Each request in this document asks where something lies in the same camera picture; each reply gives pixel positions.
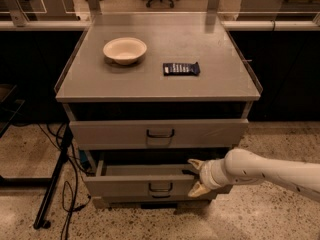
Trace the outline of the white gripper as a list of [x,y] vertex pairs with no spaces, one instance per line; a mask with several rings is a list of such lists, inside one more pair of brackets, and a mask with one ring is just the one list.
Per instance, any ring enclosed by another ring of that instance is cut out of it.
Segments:
[[201,181],[197,181],[189,191],[188,196],[191,198],[208,194],[210,190],[224,187],[230,183],[223,159],[204,162],[198,159],[189,159],[188,163],[196,170],[200,170]]

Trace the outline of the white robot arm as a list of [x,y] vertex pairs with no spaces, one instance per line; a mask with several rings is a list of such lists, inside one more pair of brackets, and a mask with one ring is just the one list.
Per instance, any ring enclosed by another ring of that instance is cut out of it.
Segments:
[[199,180],[188,193],[191,198],[227,185],[268,181],[320,201],[320,164],[269,159],[240,148],[230,150],[223,159],[188,162],[199,174]]

